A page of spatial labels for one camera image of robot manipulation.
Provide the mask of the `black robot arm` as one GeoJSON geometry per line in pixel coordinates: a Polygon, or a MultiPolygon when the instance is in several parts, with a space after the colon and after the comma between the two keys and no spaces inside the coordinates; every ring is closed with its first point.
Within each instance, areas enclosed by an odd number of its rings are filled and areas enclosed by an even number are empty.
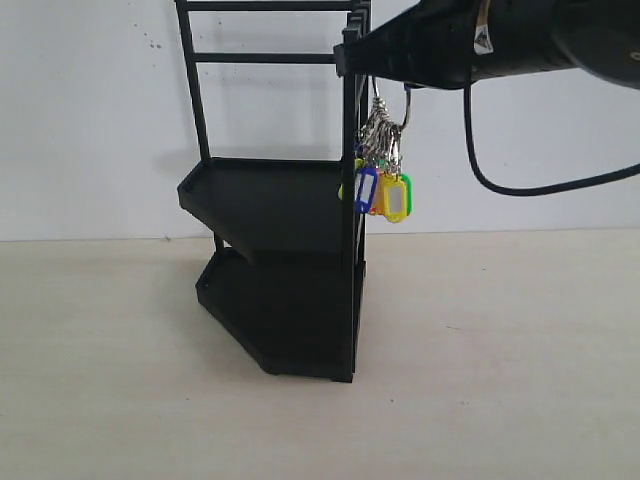
{"type": "Polygon", "coordinates": [[[636,1],[420,1],[334,48],[338,75],[461,90],[482,80],[580,69],[639,87],[636,1]]]}

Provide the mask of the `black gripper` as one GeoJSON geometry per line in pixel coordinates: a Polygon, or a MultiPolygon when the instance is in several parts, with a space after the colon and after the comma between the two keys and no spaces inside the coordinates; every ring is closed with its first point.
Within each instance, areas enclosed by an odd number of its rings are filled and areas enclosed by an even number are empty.
{"type": "Polygon", "coordinates": [[[476,52],[491,1],[420,1],[355,40],[333,47],[336,74],[409,87],[461,90],[493,73],[476,52]]]}

